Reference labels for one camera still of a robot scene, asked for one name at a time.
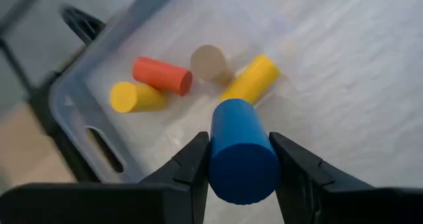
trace floor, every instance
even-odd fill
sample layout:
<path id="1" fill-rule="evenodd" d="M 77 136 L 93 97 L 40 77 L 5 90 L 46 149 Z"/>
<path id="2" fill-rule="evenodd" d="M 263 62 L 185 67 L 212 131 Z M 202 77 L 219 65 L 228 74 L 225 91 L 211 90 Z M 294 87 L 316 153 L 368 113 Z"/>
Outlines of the floor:
<path id="1" fill-rule="evenodd" d="M 24 102 L 27 91 L 11 59 L 23 68 L 30 86 L 37 87 L 84 47 L 60 17 L 64 5 L 107 22 L 132 1 L 0 0 L 0 40 L 13 56 L 0 53 L 0 194 L 27 182 L 75 180 Z"/>

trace white surface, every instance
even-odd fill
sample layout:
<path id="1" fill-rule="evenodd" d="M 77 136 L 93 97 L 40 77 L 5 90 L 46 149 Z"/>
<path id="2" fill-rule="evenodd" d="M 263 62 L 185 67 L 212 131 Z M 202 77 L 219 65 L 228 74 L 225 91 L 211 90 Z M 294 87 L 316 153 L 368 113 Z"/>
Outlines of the white surface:
<path id="1" fill-rule="evenodd" d="M 108 91 L 116 81 L 132 81 L 132 61 L 143 55 L 188 67 L 198 46 L 213 44 L 240 69 L 265 52 L 292 85 L 257 104 L 266 131 L 374 186 L 423 187 L 422 6 L 420 0 L 173 0 L 87 82 L 139 165 L 152 172 L 209 130 L 221 91 L 196 83 L 190 95 L 172 96 L 164 112 L 116 114 Z M 278 30 L 281 21 L 288 37 L 280 34 L 286 28 Z M 243 207 L 210 193 L 205 222 L 280 223 L 275 207 L 274 195 Z"/>

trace beige cylinder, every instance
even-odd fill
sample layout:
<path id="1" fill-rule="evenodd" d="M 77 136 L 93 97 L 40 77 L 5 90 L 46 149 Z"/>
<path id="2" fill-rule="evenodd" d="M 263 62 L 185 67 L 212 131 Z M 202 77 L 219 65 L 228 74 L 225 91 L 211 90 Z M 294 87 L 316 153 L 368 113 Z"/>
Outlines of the beige cylinder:
<path id="1" fill-rule="evenodd" d="M 200 79 L 222 86 L 234 78 L 222 51 L 212 45 L 201 46 L 191 55 L 191 71 Z"/>

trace blue cylinder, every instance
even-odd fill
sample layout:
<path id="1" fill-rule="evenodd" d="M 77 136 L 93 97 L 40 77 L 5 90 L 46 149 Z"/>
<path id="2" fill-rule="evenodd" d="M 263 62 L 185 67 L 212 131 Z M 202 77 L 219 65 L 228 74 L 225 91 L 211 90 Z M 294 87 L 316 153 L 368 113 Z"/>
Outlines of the blue cylinder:
<path id="1" fill-rule="evenodd" d="M 242 99 L 222 102 L 211 122 L 209 183 L 232 204 L 269 196 L 280 180 L 280 164 L 254 108 Z"/>

